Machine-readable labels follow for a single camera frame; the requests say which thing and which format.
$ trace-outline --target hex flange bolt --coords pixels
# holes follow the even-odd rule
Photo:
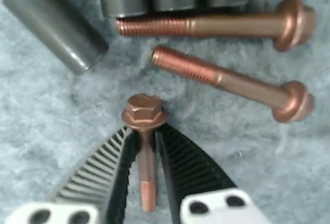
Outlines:
[[[140,137],[137,163],[141,205],[145,212],[154,211],[157,204],[155,128],[163,125],[168,116],[161,104],[159,97],[141,93],[128,99],[122,113],[123,121]]]
[[[152,62],[183,77],[268,105],[278,122],[303,120],[314,109],[314,97],[298,81],[291,81],[280,87],[270,85],[162,46],[155,48]]]
[[[314,9],[300,0],[283,0],[276,13],[117,19],[122,36],[270,38],[280,52],[307,42],[315,28]]]

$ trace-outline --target carpet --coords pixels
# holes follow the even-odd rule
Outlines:
[[[246,190],[273,223],[330,220],[330,0],[315,7],[313,39],[287,53],[270,40],[119,37],[99,0],[71,0],[107,39],[110,50],[75,76],[4,6],[0,6],[0,221],[19,205],[42,200],[95,143],[122,125],[135,93],[164,100],[169,123],[195,141]],[[281,0],[256,0],[260,11]],[[152,67],[159,44],[263,81],[304,82],[316,109],[302,122],[279,124],[258,103]],[[157,211],[141,211],[133,164],[125,223],[170,223],[159,164]]]

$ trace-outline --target copper bolt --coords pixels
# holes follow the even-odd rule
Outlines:
[[[283,0],[276,13],[268,14],[117,19],[117,29],[122,36],[270,38],[280,52],[307,42],[315,28],[314,9],[300,0]]]
[[[152,212],[157,204],[155,128],[166,122],[159,97],[144,93],[130,97],[122,119],[139,133],[137,163],[140,177],[141,204],[145,212]]]
[[[273,116],[278,122],[303,120],[314,109],[314,97],[298,81],[280,87],[270,85],[162,46],[155,48],[152,62],[183,77],[268,105],[273,109]]]

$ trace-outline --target gray carpet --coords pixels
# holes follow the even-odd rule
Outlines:
[[[80,77],[0,6],[0,222],[20,204],[42,200],[79,157],[121,127],[125,101],[139,92],[162,97],[169,122],[209,153],[274,223],[329,222],[329,0],[304,0],[318,13],[315,36],[282,54],[269,40],[118,37],[99,0],[71,1],[110,44],[107,57]],[[257,4],[273,9],[279,1]],[[316,110],[305,121],[278,124],[260,104],[151,67],[157,44],[270,83],[303,81],[316,96]],[[158,209],[142,213],[133,165],[125,223],[171,222],[161,175]]]

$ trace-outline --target bolt tip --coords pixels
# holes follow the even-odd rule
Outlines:
[[[141,189],[141,205],[144,212],[153,212],[157,206],[157,188],[156,181],[142,181]]]

